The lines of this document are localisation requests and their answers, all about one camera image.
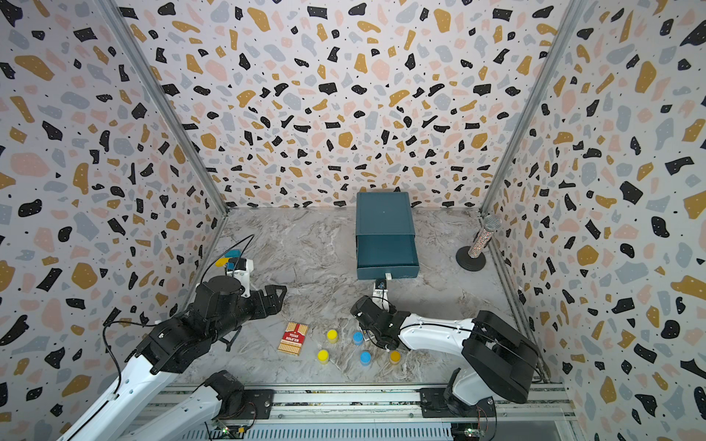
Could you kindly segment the blue paint can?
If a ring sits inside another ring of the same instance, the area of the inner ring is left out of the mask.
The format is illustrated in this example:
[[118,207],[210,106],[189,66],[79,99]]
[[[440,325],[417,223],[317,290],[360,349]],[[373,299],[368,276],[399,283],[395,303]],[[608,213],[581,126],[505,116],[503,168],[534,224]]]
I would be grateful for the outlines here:
[[362,366],[369,366],[372,362],[371,353],[368,351],[362,351],[360,353],[360,363]]
[[354,345],[362,345],[364,342],[363,334],[361,332],[356,332],[353,334],[352,341]]

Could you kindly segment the orange paint can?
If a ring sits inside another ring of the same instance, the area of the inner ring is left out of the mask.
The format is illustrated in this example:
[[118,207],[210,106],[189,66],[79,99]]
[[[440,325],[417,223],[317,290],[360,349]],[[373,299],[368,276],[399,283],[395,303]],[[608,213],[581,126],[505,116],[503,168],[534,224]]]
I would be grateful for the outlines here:
[[401,362],[401,359],[402,359],[401,354],[400,354],[398,351],[396,351],[396,350],[395,350],[395,351],[392,351],[392,352],[389,354],[390,363],[393,364],[393,365],[399,364],[399,363]]

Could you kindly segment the teal drawer cabinet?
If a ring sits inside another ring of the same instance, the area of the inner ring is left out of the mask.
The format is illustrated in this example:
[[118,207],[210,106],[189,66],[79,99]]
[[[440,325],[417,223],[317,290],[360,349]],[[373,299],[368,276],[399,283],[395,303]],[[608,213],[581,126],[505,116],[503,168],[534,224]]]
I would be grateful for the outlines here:
[[355,239],[359,280],[418,276],[416,231],[406,192],[360,192]]

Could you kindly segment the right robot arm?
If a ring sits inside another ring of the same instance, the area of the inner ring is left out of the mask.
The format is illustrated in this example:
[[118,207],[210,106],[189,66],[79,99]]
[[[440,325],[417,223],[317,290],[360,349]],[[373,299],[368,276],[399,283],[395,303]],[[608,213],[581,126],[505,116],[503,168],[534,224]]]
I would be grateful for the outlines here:
[[442,393],[453,415],[470,415],[490,399],[513,404],[528,401],[539,367],[539,349],[494,312],[481,311],[472,319],[441,320],[392,305],[381,307],[373,297],[363,296],[350,313],[376,347],[437,351],[463,359],[465,365],[454,369]]

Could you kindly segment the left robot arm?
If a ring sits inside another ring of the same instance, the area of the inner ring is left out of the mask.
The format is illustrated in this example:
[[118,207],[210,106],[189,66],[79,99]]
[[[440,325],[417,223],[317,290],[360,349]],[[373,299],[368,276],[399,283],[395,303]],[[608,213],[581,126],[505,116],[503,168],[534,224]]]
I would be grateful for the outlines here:
[[281,312],[288,290],[249,291],[236,277],[217,276],[196,288],[185,311],[150,325],[113,384],[61,436],[64,440],[176,440],[192,429],[213,430],[227,417],[257,420],[261,411],[226,370],[209,376],[183,402],[133,429],[135,418],[198,358],[223,343],[231,347],[248,321]]

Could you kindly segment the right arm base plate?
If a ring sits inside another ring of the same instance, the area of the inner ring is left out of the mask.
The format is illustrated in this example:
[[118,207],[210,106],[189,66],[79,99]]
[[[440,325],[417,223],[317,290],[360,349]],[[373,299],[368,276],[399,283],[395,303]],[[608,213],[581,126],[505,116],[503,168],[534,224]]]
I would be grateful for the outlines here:
[[483,399],[469,405],[455,398],[445,388],[422,388],[419,391],[420,407],[424,418],[472,418],[496,416],[495,404]]

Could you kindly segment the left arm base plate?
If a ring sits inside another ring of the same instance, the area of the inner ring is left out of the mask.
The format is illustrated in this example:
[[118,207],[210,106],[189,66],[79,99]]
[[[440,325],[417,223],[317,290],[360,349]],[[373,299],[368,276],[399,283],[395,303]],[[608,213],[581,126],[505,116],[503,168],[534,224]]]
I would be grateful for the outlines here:
[[226,393],[216,417],[221,420],[268,420],[275,391],[256,389]]

